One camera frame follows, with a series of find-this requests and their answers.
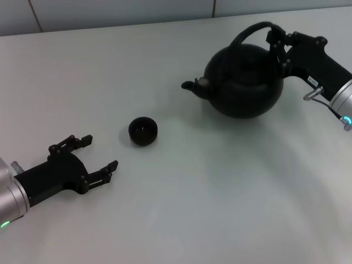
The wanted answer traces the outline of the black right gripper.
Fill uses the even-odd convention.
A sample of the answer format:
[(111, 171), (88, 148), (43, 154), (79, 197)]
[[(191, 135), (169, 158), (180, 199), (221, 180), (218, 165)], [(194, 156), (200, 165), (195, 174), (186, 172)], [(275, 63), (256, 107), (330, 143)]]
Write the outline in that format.
[[(266, 42), (285, 76), (304, 80), (312, 88), (322, 87), (322, 96), (331, 100), (351, 80), (351, 72), (325, 53), (326, 38), (311, 37), (298, 32), (287, 34), (280, 27), (271, 27)], [(285, 45), (291, 48), (285, 51)]]

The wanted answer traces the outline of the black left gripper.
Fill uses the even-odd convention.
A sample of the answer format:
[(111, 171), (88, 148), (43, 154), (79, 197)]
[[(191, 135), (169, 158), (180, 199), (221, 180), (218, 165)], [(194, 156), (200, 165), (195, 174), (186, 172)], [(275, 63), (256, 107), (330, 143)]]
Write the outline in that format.
[(48, 148), (49, 156), (45, 163), (15, 176), (25, 190), (30, 207), (63, 190), (85, 194), (111, 181), (112, 174), (119, 164), (117, 160), (88, 174), (82, 161), (72, 154), (75, 150), (91, 145), (92, 140), (92, 135), (86, 135), (81, 139), (71, 135)]

